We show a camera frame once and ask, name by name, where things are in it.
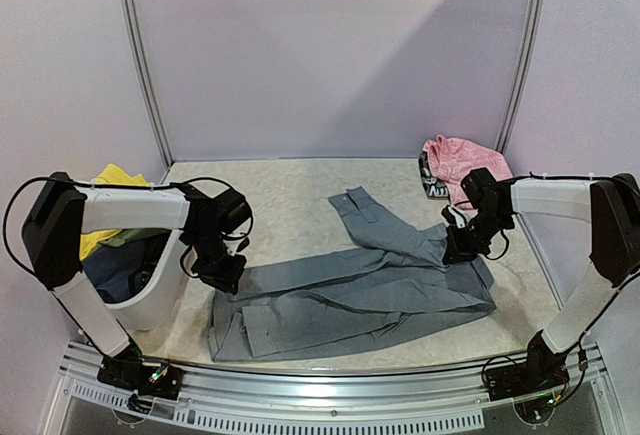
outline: white bin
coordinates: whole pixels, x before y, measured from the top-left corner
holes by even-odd
[[[151,330],[164,322],[176,300],[184,292],[187,276],[180,268],[186,246],[178,240],[182,232],[173,230],[149,283],[135,297],[107,307],[127,330]]]

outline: clothing pile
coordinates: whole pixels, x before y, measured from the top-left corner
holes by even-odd
[[[101,185],[148,185],[142,175],[129,176],[108,165],[96,177]],[[80,239],[84,273],[105,303],[128,300],[147,285],[169,239],[169,230],[142,228],[101,230]]]
[[[427,140],[418,158],[420,177],[427,197],[450,198],[452,205],[468,205],[460,183],[471,170],[486,167],[496,180],[511,178],[511,170],[501,153],[469,140],[445,138]]]
[[[290,360],[377,350],[496,308],[484,262],[445,266],[443,225],[419,231],[362,187],[329,198],[361,248],[249,268],[216,291],[214,361]]]

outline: lavender wall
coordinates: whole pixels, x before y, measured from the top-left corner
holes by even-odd
[[[136,0],[178,160],[494,146],[528,0]]]
[[[507,158],[515,172],[628,171],[640,179],[640,0],[544,0]],[[566,298],[584,273],[586,225],[529,217]],[[640,284],[594,330],[629,433],[640,433]]]
[[[2,0],[0,207],[27,178],[90,178],[108,162],[158,179],[160,156],[136,78],[120,0]],[[17,236],[36,190],[16,205]],[[0,250],[0,433],[37,433],[72,334],[66,315]]]

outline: pink cloth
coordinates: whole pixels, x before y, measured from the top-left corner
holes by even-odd
[[[511,178],[511,170],[502,154],[460,138],[444,138],[424,144],[431,174],[449,189],[451,204],[468,202],[460,183],[475,168],[487,167],[496,180]]]

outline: gray trousers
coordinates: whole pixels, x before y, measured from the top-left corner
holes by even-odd
[[[361,353],[477,320],[495,310],[484,262],[445,266],[443,225],[418,231],[362,188],[329,198],[363,248],[248,268],[239,293],[219,291],[214,361]]]

